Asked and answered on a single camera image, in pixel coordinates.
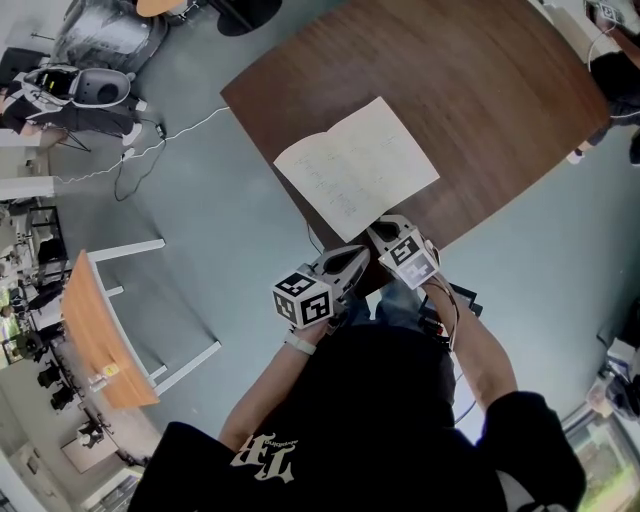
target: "hand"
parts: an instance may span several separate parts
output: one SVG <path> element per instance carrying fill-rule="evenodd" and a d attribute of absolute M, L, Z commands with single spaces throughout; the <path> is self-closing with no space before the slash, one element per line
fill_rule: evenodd
<path fill-rule="evenodd" d="M 317 345 L 329 329 L 329 320 L 323 320 L 306 329 L 296 329 L 293 331 L 298 338 L 305 340 L 312 345 Z"/>

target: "electronic device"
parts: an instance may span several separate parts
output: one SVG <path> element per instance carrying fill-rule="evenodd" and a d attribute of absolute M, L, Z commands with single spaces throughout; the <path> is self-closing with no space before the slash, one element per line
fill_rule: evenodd
<path fill-rule="evenodd" d="M 383 215 L 367 233 L 380 253 L 378 261 L 412 290 L 438 272 L 437 249 L 403 215 Z"/>
<path fill-rule="evenodd" d="M 624 16 L 614 6 L 604 2 L 588 2 L 587 16 L 595 23 L 596 18 L 601 16 L 605 20 L 609 20 L 616 25 L 624 24 Z"/>
<path fill-rule="evenodd" d="M 364 245 L 349 245 L 303 264 L 272 287 L 276 313 L 299 329 L 331 318 L 330 334 L 346 313 L 346 295 L 369 265 Z"/>

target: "wooden desk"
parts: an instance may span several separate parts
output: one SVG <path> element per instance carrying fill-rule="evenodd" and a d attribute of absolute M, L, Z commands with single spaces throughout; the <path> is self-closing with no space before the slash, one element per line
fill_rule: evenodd
<path fill-rule="evenodd" d="M 172 368 L 171 375 L 156 380 L 168 372 L 167 365 L 149 373 L 127 337 L 110 298 L 124 293 L 118 286 L 106 290 L 96 263 L 145 251 L 161 249 L 162 239 L 124 245 L 87 253 L 82 251 L 71 273 L 62 299 L 62 314 L 71 339 L 89 370 L 89 375 L 101 373 L 109 364 L 118 365 L 120 372 L 109 379 L 104 393 L 115 409 L 139 407 L 158 403 L 158 397 L 187 377 L 221 347 L 218 340 L 180 368 Z"/>
<path fill-rule="evenodd" d="M 82 251 L 62 300 L 62 314 L 71 339 L 89 374 L 101 373 L 109 364 L 118 365 L 120 373 L 103 389 L 112 407 L 156 404 L 160 400 L 134 359 L 135 352 L 132 354 L 120 336 L 100 284 L 86 251 Z"/>
<path fill-rule="evenodd" d="M 585 66 L 524 0 L 352 0 L 264 55 L 222 96 L 270 163 L 382 96 L 440 174 L 393 212 L 440 248 L 608 121 Z M 343 245 L 274 172 L 322 243 Z"/>

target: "open notebook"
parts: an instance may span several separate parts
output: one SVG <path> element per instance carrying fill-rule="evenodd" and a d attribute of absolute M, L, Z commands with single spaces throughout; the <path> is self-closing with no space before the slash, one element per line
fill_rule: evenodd
<path fill-rule="evenodd" d="M 275 165 L 345 242 L 439 177 L 382 98 L 296 142 Z"/>

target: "cable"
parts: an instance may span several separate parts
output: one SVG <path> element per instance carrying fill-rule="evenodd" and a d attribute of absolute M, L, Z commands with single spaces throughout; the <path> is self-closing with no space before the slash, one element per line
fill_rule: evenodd
<path fill-rule="evenodd" d="M 453 305 L 453 308 L 456 312 L 456 318 L 453 322 L 453 326 L 451 327 L 451 332 L 449 333 L 449 350 L 453 352 L 453 348 L 456 344 L 456 334 L 458 332 L 458 323 L 460 322 L 460 310 L 458 309 L 458 303 L 456 302 L 456 299 L 454 298 L 451 291 L 447 288 L 447 284 L 444 282 L 444 280 L 438 274 L 436 274 L 434 277 L 440 284 L 431 282 L 429 283 L 429 286 L 434 286 L 442 290 L 451 301 L 451 304 Z"/>
<path fill-rule="evenodd" d="M 179 131 L 178 133 L 176 133 L 175 135 L 172 135 L 171 137 L 167 137 L 165 139 L 162 139 L 155 146 L 150 146 L 147 149 L 145 149 L 141 154 L 133 155 L 132 157 L 128 158 L 127 160 L 132 160 L 134 158 L 142 158 L 142 157 L 144 157 L 149 151 L 151 151 L 153 149 L 157 149 L 160 146 L 162 146 L 163 144 L 166 145 L 167 142 L 169 142 L 170 140 L 177 139 L 183 133 L 189 132 L 191 130 L 195 130 L 199 126 L 201 126 L 204 123 L 206 123 L 207 121 L 209 121 L 209 119 L 211 119 L 213 116 L 215 116 L 218 112 L 222 112 L 224 110 L 229 110 L 229 107 L 221 107 L 221 108 L 218 108 L 218 109 L 214 110 L 211 114 L 209 114 L 207 117 L 205 117 L 202 121 L 199 121 L 198 123 L 194 124 L 193 126 L 190 126 L 189 128 L 185 128 L 184 130 Z M 57 179 L 59 182 L 61 182 L 63 185 L 68 185 L 68 184 L 73 183 L 73 182 L 77 182 L 77 181 L 82 181 L 82 180 L 86 180 L 86 179 L 89 179 L 89 178 L 93 178 L 94 176 L 98 176 L 100 174 L 110 173 L 111 171 L 113 171 L 116 167 L 118 167 L 123 162 L 124 162 L 124 158 L 120 157 L 120 160 L 118 162 L 116 162 L 113 166 L 111 166 L 109 169 L 107 169 L 106 171 L 93 172 L 91 174 L 87 174 L 86 176 L 82 176 L 81 178 L 71 178 L 71 179 L 68 179 L 68 180 L 63 180 L 59 176 L 54 176 L 54 178 Z"/>
<path fill-rule="evenodd" d="M 593 54 L 593 49 L 595 48 L 596 43 L 602 36 L 606 36 L 609 32 L 611 32 L 617 26 L 618 26 L 617 23 L 614 23 L 610 28 L 608 28 L 604 32 L 600 32 L 598 37 L 596 37 L 593 41 L 591 41 L 591 45 L 589 46 L 589 52 L 587 53 L 587 69 L 589 70 L 589 73 L 591 73 L 591 55 Z M 640 110 L 638 110 L 637 112 L 633 112 L 631 114 L 624 114 L 621 116 L 610 115 L 609 117 L 611 119 L 626 119 L 627 117 L 637 116 L 638 114 L 640 114 Z"/>
<path fill-rule="evenodd" d="M 591 46 L 589 46 L 589 53 L 587 53 L 587 69 L 589 70 L 589 73 L 591 73 L 591 54 L 593 53 L 593 49 L 595 48 L 596 43 L 600 40 L 602 36 L 606 36 L 614 28 L 616 28 L 616 25 L 612 25 L 611 28 L 608 28 L 604 32 L 600 32 L 600 35 L 598 35 L 598 37 L 596 37 L 593 41 L 591 41 Z"/>
<path fill-rule="evenodd" d="M 307 222 L 307 235 L 309 235 L 309 242 L 311 242 L 311 245 L 313 245 L 313 248 L 316 251 L 318 251 L 318 254 L 322 254 L 322 251 L 318 249 L 318 246 L 313 242 L 313 239 L 311 238 L 311 226 L 309 225 L 308 222 Z"/>
<path fill-rule="evenodd" d="M 471 404 L 471 407 L 469 407 L 466 411 L 464 411 L 460 416 L 458 416 L 458 418 L 456 419 L 454 425 L 457 425 L 458 423 L 460 423 L 463 419 L 465 419 L 467 417 L 467 415 L 473 410 L 473 408 L 476 406 L 476 401 L 474 400 L 473 403 Z"/>
<path fill-rule="evenodd" d="M 124 167 L 124 162 L 122 162 L 120 164 L 120 169 L 118 170 L 118 177 L 116 178 L 116 181 L 113 184 L 113 197 L 115 198 L 116 201 L 118 201 L 119 203 L 122 203 L 123 201 L 126 201 L 127 199 L 129 199 L 132 195 L 134 195 L 138 191 L 138 189 L 140 188 L 140 184 L 143 182 L 143 180 L 147 176 L 149 176 L 153 172 L 153 169 L 155 168 L 156 164 L 158 163 L 158 160 L 160 160 L 160 156 L 162 155 L 162 153 L 166 149 L 167 141 L 163 140 L 163 142 L 164 142 L 164 146 L 162 146 L 162 149 L 158 152 L 158 155 L 156 156 L 155 160 L 151 164 L 151 168 L 146 173 L 144 173 L 142 176 L 140 176 L 140 179 L 136 183 L 136 186 L 134 187 L 134 189 L 131 192 L 129 192 L 128 194 L 125 194 L 123 197 L 118 197 L 118 181 L 120 180 L 120 176 L 122 176 L 122 168 Z"/>

